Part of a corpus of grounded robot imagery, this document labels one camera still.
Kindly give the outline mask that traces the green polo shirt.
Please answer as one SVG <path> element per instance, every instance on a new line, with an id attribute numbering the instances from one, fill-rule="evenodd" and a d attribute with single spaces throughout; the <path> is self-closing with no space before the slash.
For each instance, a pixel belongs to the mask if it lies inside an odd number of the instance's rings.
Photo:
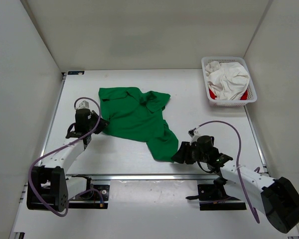
<path id="1" fill-rule="evenodd" d="M 178 139 L 163 118 L 170 94 L 143 93 L 137 87 L 100 88 L 102 118 L 109 122 L 107 135 L 144 142 L 154 160 L 173 162 Z"/>

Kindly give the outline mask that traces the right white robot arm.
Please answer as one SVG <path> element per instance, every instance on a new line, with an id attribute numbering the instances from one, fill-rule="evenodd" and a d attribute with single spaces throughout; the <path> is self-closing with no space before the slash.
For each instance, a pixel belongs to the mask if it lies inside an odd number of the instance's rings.
<path id="1" fill-rule="evenodd" d="M 204 135 L 194 142 L 182 142 L 172 159 L 181 164 L 206 163 L 209 171 L 218 175 L 213 186 L 203 186 L 198 191 L 198 199 L 207 202 L 234 198 L 251 203 L 276 230 L 285 234 L 299 223 L 299 193 L 291 181 L 263 176 L 237 165 L 232 157 L 214 147 L 214 137 Z"/>

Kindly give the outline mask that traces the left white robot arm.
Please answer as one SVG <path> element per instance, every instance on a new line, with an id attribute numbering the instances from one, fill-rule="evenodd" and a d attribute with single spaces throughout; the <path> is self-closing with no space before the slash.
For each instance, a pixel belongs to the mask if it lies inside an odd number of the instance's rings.
<path id="1" fill-rule="evenodd" d="M 68 127 L 61 150 L 49 154 L 40 166 L 30 170 L 26 205 L 30 210 L 47 210 L 63 217 L 70 200 L 98 200 L 104 206 L 103 195 L 87 175 L 67 176 L 66 173 L 91 142 L 92 134 L 99 134 L 109 126 L 95 111 L 76 110 L 75 122 Z"/>

